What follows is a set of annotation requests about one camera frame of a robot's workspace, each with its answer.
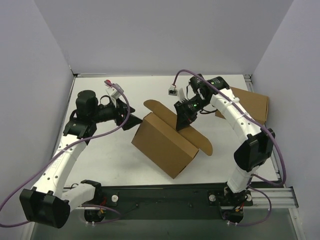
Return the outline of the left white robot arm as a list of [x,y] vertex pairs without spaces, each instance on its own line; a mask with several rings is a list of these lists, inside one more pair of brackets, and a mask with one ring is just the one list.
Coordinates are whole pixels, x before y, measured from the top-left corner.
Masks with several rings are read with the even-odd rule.
[[124,131],[139,125],[142,120],[133,115],[124,91],[118,85],[106,90],[108,104],[99,103],[96,93],[83,90],[78,93],[75,110],[64,127],[57,152],[52,162],[41,170],[42,176],[31,189],[23,189],[19,200],[30,222],[61,228],[70,213],[83,204],[103,207],[105,197],[102,185],[93,180],[83,180],[78,186],[64,192],[66,180],[80,154],[91,140],[96,139],[97,125],[114,121]]

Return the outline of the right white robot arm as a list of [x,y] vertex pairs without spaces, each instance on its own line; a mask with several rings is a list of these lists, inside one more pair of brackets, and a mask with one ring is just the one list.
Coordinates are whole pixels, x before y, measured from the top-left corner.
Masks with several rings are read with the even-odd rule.
[[259,123],[252,122],[239,98],[221,76],[204,80],[203,76],[198,74],[189,79],[188,85],[195,94],[190,99],[185,97],[184,90],[177,89],[175,84],[168,90],[169,95],[179,98],[174,104],[177,115],[175,129],[181,131],[187,128],[208,105],[223,115],[241,143],[233,154],[236,167],[226,183],[225,190],[226,194],[238,196],[246,191],[253,174],[270,158],[275,133],[271,129],[265,133]]

